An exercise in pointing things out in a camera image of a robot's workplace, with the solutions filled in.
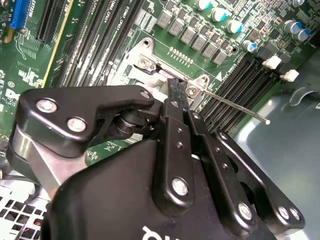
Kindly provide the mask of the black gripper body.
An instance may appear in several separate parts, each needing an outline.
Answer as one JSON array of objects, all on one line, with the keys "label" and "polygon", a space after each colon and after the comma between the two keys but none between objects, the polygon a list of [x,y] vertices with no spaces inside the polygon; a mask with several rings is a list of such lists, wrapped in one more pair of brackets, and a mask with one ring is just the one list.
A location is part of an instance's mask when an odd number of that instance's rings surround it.
[{"label": "black gripper body", "polygon": [[191,146],[194,201],[178,215],[153,197],[153,140],[141,140],[72,175],[47,213],[49,240],[275,240],[293,233],[230,233],[220,223],[201,158]]}]

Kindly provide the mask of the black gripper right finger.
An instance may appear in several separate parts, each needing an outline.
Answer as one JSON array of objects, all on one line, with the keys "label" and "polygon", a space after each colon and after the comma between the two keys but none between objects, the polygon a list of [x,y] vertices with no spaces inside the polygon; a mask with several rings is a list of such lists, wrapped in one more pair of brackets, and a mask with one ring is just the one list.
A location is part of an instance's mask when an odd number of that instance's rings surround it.
[{"label": "black gripper right finger", "polygon": [[296,233],[306,221],[293,202],[227,133],[210,134],[189,108],[186,83],[178,84],[192,151],[204,175],[221,225],[230,233]]}]

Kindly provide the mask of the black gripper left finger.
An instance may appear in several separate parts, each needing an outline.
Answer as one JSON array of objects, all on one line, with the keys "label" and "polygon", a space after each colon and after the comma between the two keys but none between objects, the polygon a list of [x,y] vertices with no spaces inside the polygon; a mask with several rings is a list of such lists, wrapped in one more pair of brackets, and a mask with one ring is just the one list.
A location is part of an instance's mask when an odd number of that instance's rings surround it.
[{"label": "black gripper left finger", "polygon": [[170,78],[167,88],[165,101],[139,85],[26,90],[18,99],[7,160],[53,196],[87,167],[87,149],[140,134],[156,144],[155,203],[168,215],[181,215],[194,202],[191,137],[184,123],[189,106],[184,81]]}]

